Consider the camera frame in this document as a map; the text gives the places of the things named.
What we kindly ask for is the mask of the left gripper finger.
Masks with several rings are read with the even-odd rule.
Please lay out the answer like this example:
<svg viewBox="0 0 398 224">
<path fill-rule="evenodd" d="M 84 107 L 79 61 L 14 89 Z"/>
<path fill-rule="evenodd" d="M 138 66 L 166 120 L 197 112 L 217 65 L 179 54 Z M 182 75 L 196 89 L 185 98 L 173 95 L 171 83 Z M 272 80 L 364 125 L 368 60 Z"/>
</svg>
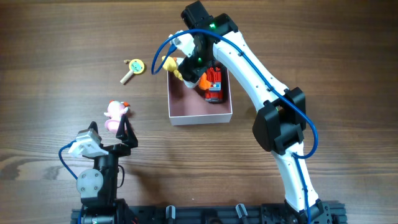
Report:
<svg viewBox="0 0 398 224">
<path fill-rule="evenodd" d="M 138 140 L 131 128 L 130 122 L 126 114 L 121 116 L 119 122 L 119 128 L 116 132 L 116 138 L 121 140 L 121 142 L 130 148 L 135 148 L 138 146 Z"/>
<path fill-rule="evenodd" d="M 98 125 L 95 121 L 92 121 L 87 129 L 87 134 L 91 137 L 99 137 Z"/>
</svg>

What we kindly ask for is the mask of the white plush duck toy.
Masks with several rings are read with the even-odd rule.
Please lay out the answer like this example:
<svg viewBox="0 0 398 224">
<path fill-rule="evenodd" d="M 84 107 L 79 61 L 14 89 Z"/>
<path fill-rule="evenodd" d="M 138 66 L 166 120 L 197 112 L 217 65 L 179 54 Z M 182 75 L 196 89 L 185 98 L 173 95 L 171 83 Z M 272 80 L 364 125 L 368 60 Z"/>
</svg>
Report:
<svg viewBox="0 0 398 224">
<path fill-rule="evenodd" d="M 183 58 L 163 56 L 162 61 L 164 64 L 162 68 L 173 73 L 175 77 L 177 77 L 180 81 L 183 81 L 188 88 L 192 89 L 198 86 L 201 90 L 209 90 L 213 86 L 212 82 L 207 79 L 206 73 L 203 73 L 196 83 L 185 81 L 182 77 L 182 74 L 178 71 L 179 63 L 182 62 L 182 60 Z"/>
</svg>

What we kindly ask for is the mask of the red toy fire truck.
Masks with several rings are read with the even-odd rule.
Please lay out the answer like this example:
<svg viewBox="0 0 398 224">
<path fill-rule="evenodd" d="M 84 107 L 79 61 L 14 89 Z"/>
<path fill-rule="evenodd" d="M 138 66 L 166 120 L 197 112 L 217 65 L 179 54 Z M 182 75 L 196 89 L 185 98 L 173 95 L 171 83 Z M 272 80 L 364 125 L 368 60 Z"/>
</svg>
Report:
<svg viewBox="0 0 398 224">
<path fill-rule="evenodd" d="M 210 87 L 205 90 L 205 100 L 209 103 L 223 102 L 223 81 L 220 67 L 211 67 L 206 71 L 205 80 Z"/>
</svg>

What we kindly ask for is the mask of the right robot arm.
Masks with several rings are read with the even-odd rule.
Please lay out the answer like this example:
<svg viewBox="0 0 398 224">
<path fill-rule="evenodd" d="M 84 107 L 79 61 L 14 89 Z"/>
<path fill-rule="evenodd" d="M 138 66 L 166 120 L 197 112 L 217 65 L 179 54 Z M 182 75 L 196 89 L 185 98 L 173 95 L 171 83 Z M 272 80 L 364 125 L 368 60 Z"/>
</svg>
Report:
<svg viewBox="0 0 398 224">
<path fill-rule="evenodd" d="M 182 11 L 181 18 L 188 29 L 174 42 L 186 56 L 178 66 L 183 81 L 197 86 L 216 62 L 235 76 L 256 109 L 253 135 L 279 168 L 288 221 L 312 223 L 324 210 L 305 164 L 317 150 L 318 133 L 305 113 L 303 91 L 289 89 L 267 70 L 227 14 L 213 17 L 195 1 Z"/>
</svg>

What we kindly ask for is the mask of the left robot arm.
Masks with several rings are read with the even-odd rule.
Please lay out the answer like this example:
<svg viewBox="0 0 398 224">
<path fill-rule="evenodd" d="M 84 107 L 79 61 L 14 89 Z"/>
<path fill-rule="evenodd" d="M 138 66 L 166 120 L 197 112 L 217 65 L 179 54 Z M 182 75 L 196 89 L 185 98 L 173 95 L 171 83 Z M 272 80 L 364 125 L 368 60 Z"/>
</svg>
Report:
<svg viewBox="0 0 398 224">
<path fill-rule="evenodd" d="M 126 201 L 117 198 L 118 172 L 122 167 L 119 158 L 129 156 L 138 140 L 127 115 L 122 115 L 116 138 L 119 144 L 104 146 L 98 134 L 96 122 L 80 131 L 72 144 L 76 155 L 92 159 L 93 168 L 84 170 L 76 180 L 82 207 L 76 223 L 138 223 L 138 217 L 130 210 Z"/>
</svg>

